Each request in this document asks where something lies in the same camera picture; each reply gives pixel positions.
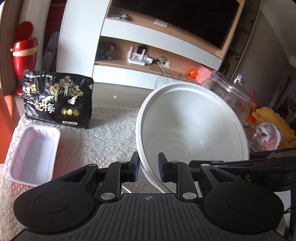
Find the white enamel bowl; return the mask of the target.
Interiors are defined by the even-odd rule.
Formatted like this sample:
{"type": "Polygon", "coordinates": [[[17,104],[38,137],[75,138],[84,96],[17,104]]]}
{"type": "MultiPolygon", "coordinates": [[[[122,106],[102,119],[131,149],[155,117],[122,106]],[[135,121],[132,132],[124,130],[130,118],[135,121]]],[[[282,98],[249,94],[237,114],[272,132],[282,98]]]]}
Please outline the white enamel bowl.
{"type": "Polygon", "coordinates": [[[169,161],[244,161],[248,141],[233,109],[217,94],[196,84],[175,82],[153,90],[142,103],[135,139],[142,170],[160,192],[176,185],[163,183],[158,155],[169,161]]]}

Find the white lace tablecloth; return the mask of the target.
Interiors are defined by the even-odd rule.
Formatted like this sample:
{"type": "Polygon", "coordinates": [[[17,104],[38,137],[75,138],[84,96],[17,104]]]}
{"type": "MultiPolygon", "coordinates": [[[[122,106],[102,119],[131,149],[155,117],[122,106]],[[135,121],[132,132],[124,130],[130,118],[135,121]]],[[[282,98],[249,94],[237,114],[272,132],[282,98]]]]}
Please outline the white lace tablecloth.
{"type": "MultiPolygon", "coordinates": [[[[53,178],[56,179],[87,164],[108,167],[115,161],[130,160],[137,150],[136,108],[93,107],[89,128],[55,125],[60,130],[53,178]]],[[[29,126],[50,126],[22,116],[13,133],[1,174],[1,240],[11,240],[20,228],[13,215],[13,203],[29,186],[13,182],[9,175],[14,152],[24,130],[29,126]]]]}

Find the pink plastic tray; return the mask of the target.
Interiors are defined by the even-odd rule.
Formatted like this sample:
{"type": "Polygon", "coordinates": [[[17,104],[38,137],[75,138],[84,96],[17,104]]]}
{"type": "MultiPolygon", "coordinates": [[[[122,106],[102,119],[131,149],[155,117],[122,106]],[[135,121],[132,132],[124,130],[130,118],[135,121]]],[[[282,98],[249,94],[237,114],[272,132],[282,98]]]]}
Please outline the pink plastic tray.
{"type": "Polygon", "coordinates": [[[52,180],[60,131],[49,126],[29,126],[21,135],[9,175],[13,182],[37,187],[52,180]]]}

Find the black gold snack bag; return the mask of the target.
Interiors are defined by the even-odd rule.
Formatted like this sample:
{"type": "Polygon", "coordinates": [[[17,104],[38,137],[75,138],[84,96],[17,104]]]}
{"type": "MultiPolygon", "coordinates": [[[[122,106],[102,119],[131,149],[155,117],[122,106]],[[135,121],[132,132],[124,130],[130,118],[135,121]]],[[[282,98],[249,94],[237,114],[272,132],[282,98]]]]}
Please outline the black gold snack bag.
{"type": "Polygon", "coordinates": [[[60,72],[23,72],[25,116],[46,123],[88,128],[94,80],[60,72]]]}

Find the orange pumpkin toy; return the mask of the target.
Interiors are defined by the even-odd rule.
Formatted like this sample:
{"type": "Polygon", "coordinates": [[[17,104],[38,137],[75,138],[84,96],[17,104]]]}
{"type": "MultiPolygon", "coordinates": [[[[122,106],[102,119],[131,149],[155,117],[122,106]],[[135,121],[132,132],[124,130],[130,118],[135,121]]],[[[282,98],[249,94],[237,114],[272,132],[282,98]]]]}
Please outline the orange pumpkin toy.
{"type": "Polygon", "coordinates": [[[191,78],[196,78],[198,76],[198,72],[191,68],[186,72],[186,75],[191,78]]]}

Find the glass jar dark seeds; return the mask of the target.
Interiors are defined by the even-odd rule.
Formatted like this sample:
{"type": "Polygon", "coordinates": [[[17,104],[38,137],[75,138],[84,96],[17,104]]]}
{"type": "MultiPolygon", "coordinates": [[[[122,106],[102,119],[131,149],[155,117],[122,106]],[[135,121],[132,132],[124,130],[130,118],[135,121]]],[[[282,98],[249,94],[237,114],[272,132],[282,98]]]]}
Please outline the glass jar dark seeds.
{"type": "Polygon", "coordinates": [[[230,78],[220,72],[214,72],[203,82],[202,86],[221,97],[244,125],[251,113],[252,98],[243,87],[243,79],[241,74],[235,74],[234,78],[230,78]]]}

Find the white wifi router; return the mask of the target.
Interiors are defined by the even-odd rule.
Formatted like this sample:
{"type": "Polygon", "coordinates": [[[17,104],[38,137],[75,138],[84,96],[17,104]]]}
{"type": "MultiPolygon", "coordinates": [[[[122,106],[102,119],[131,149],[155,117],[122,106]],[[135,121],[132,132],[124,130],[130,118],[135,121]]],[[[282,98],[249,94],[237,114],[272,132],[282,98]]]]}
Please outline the white wifi router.
{"type": "Polygon", "coordinates": [[[133,46],[130,47],[127,53],[127,61],[130,64],[145,66],[144,55],[146,53],[146,48],[140,46],[140,53],[133,51],[133,46]]]}

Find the green toy tractor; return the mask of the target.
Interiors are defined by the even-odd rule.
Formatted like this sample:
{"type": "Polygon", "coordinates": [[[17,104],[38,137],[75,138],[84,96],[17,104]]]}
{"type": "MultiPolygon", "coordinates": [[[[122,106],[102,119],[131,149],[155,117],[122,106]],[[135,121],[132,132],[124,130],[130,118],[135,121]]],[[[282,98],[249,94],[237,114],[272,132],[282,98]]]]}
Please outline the green toy tractor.
{"type": "Polygon", "coordinates": [[[96,52],[96,59],[97,60],[112,60],[114,51],[115,51],[114,44],[99,43],[98,48],[97,48],[97,52],[96,52]]]}

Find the yellow snack bag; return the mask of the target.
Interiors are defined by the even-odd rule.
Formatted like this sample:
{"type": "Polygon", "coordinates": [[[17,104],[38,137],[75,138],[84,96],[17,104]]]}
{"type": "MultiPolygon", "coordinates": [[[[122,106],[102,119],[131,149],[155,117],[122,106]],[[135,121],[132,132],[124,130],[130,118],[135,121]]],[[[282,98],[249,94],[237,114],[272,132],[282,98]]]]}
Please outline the yellow snack bag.
{"type": "Polygon", "coordinates": [[[288,123],[272,109],[263,107],[256,109],[251,113],[256,119],[256,124],[268,121],[274,124],[281,132],[280,149],[294,148],[295,147],[295,131],[290,128],[288,123]]]}

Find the orange plastic stool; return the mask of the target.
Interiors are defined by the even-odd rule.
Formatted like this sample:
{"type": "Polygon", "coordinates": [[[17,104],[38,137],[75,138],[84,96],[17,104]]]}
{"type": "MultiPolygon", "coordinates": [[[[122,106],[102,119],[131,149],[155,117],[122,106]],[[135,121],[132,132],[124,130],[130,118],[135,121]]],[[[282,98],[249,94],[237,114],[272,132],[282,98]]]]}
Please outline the orange plastic stool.
{"type": "Polygon", "coordinates": [[[0,151],[1,164],[5,162],[6,155],[11,143],[11,139],[16,126],[20,120],[20,114],[16,105],[16,100],[12,95],[4,96],[1,90],[1,116],[0,116],[0,151]]]}

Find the white tv cabinet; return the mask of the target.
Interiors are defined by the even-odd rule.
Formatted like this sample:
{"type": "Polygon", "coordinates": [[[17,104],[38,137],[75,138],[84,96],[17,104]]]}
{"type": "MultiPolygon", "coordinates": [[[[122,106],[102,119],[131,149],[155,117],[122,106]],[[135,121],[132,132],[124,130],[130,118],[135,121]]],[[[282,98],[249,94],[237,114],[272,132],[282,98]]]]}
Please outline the white tv cabinet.
{"type": "Polygon", "coordinates": [[[239,23],[237,14],[222,49],[176,27],[155,25],[153,19],[132,14],[132,21],[107,16],[110,1],[67,1],[57,50],[58,72],[92,77],[95,82],[154,89],[176,80],[192,81],[191,68],[218,70],[239,23]],[[97,60],[99,43],[114,44],[112,60],[97,60]],[[139,66],[127,61],[131,46],[144,44],[153,57],[170,59],[169,68],[139,66]]]}

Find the red figurine container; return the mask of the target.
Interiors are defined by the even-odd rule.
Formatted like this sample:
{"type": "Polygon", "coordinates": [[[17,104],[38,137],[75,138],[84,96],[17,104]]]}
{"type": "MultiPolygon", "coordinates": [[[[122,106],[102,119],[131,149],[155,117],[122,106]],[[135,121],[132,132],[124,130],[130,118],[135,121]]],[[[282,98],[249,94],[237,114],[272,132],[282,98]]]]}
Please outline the red figurine container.
{"type": "Polygon", "coordinates": [[[33,24],[29,21],[20,23],[16,28],[16,42],[10,51],[13,54],[13,66],[18,80],[23,80],[25,70],[33,71],[37,61],[39,41],[31,37],[33,24]]]}

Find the black television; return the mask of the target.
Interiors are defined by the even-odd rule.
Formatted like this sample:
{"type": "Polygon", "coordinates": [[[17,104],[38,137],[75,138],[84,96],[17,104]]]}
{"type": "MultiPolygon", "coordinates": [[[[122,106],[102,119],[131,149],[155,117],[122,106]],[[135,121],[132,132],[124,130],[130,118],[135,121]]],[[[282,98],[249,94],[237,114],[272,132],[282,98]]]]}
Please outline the black television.
{"type": "Polygon", "coordinates": [[[119,9],[165,21],[219,49],[228,36],[240,6],[235,0],[122,0],[113,1],[112,4],[119,9]]]}

